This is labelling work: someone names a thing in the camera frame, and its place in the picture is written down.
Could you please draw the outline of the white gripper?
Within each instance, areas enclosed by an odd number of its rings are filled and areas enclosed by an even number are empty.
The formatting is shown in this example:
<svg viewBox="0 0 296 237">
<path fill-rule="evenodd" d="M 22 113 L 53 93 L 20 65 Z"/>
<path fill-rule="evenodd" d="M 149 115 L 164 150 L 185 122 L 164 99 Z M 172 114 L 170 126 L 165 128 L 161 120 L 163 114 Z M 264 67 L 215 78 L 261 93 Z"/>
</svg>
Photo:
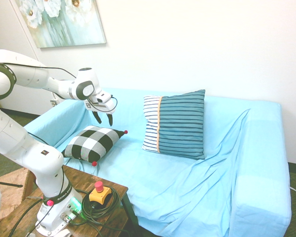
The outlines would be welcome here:
<svg viewBox="0 0 296 237">
<path fill-rule="evenodd" d="M 91 95 L 85 100 L 85 107 L 92 111 L 95 119 L 99 124 L 102 123 L 98 112 L 106 113 L 109 125 L 113 125 L 113 113 L 116 110 L 118 100 L 108 92 L 99 92 Z"/>
</svg>

